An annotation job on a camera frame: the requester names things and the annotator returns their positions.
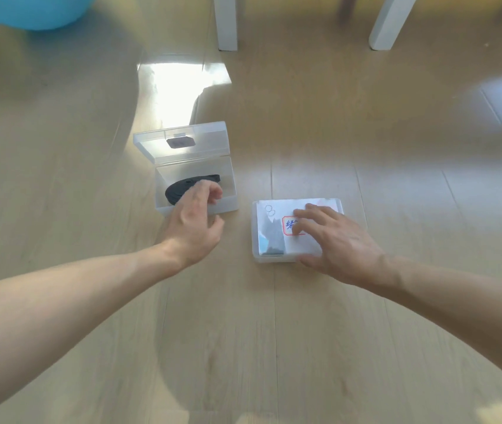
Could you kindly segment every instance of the blue exercise ball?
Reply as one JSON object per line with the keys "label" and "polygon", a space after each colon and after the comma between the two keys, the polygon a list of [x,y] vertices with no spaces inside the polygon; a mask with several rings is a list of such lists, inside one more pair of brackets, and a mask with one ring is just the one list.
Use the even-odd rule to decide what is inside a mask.
{"label": "blue exercise ball", "polygon": [[0,24],[50,30],[76,21],[94,0],[0,0]]}

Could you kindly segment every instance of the black object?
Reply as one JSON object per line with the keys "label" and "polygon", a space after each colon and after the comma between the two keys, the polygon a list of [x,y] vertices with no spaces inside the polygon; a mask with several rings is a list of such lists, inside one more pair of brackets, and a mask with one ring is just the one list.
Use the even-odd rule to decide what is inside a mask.
{"label": "black object", "polygon": [[177,181],[167,187],[164,191],[164,195],[167,197],[171,205],[176,205],[176,203],[182,198],[182,195],[186,193],[194,184],[198,183],[200,180],[210,180],[219,183],[219,174],[203,175],[200,177],[190,177],[184,178],[184,180]]}

